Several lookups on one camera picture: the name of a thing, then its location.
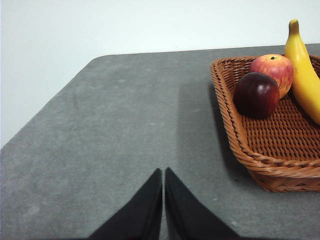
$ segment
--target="yellow banana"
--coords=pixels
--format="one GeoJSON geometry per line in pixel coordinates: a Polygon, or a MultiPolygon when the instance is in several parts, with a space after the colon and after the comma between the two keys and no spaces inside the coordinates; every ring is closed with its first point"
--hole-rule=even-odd
{"type": "Polygon", "coordinates": [[[315,72],[299,33],[297,19],[289,23],[284,56],[293,63],[292,92],[305,112],[320,125],[320,79],[315,72]]]}

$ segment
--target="white wall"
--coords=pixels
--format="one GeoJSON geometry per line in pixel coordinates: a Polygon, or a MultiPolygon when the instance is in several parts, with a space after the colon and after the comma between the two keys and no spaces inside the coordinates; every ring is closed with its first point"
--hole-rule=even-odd
{"type": "Polygon", "coordinates": [[[2,0],[1,147],[90,60],[320,43],[319,0],[2,0]]]}

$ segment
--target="apple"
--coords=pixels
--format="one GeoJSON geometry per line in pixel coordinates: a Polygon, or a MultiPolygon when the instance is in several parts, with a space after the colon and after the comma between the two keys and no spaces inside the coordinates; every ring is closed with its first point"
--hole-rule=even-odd
{"type": "Polygon", "coordinates": [[[236,84],[233,94],[238,112],[257,119],[270,116],[277,108],[279,99],[277,82],[259,72],[244,75],[236,84]]]}
{"type": "Polygon", "coordinates": [[[267,54],[252,61],[248,73],[257,72],[273,78],[279,87],[280,99],[290,90],[294,78],[294,65],[280,54],[267,54]]]}

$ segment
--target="gray table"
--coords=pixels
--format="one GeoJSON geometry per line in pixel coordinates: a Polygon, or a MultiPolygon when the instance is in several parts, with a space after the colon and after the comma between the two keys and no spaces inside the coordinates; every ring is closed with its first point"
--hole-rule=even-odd
{"type": "MultiPolygon", "coordinates": [[[[320,44],[307,47],[320,56],[320,44]]],[[[318,240],[320,194],[261,189],[229,149],[212,90],[212,61],[283,49],[93,59],[2,148],[1,238],[87,237],[171,167],[239,235],[318,240]]]]}

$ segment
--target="brown wicker basket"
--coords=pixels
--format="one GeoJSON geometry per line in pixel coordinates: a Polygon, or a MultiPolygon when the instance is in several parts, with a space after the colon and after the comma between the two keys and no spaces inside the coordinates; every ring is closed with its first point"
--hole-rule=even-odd
{"type": "MultiPolygon", "coordinates": [[[[265,119],[242,116],[233,103],[235,86],[256,57],[223,58],[210,65],[230,148],[266,191],[320,192],[320,126],[291,92],[265,119]]],[[[310,59],[320,76],[320,57],[310,55],[310,59]]]]}

